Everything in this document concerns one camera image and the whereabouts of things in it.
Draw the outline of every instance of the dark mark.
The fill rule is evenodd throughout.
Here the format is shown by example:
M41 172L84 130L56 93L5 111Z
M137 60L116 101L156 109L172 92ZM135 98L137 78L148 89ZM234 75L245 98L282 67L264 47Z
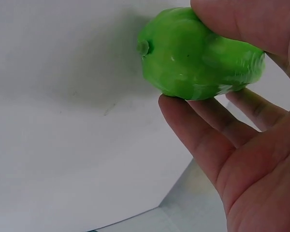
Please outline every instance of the dark mark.
M105 112L104 112L104 116L107 116L109 113L110 113L110 111L111 110L113 110L114 109L114 107L117 105L117 102L116 103L114 103L111 107L109 107Z

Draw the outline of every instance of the hand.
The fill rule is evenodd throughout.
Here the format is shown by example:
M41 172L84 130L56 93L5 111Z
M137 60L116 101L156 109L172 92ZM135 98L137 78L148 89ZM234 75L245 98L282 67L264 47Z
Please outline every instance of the hand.
M214 32L249 42L290 77L290 0L192 0ZM215 99L161 96L166 121L211 180L230 232L290 231L290 112L245 89L228 99L262 132Z

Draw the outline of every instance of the apple stem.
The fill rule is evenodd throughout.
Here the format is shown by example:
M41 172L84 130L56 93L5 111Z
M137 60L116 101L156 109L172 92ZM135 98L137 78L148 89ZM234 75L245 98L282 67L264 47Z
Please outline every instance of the apple stem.
M149 43L146 40L139 41L137 44L137 51L141 56L146 56L149 51Z

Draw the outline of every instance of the white backdrop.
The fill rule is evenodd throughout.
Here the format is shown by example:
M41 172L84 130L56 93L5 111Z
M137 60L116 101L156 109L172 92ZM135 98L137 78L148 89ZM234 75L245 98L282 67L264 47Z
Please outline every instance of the white backdrop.
M136 36L188 5L0 0L0 232L84 232L159 205L191 156Z

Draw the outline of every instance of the green fruit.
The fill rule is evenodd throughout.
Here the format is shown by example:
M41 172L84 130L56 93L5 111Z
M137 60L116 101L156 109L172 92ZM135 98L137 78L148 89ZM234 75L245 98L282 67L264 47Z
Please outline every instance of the green fruit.
M221 37L190 7L162 11L138 36L143 76L163 94L204 100L259 80L264 51Z

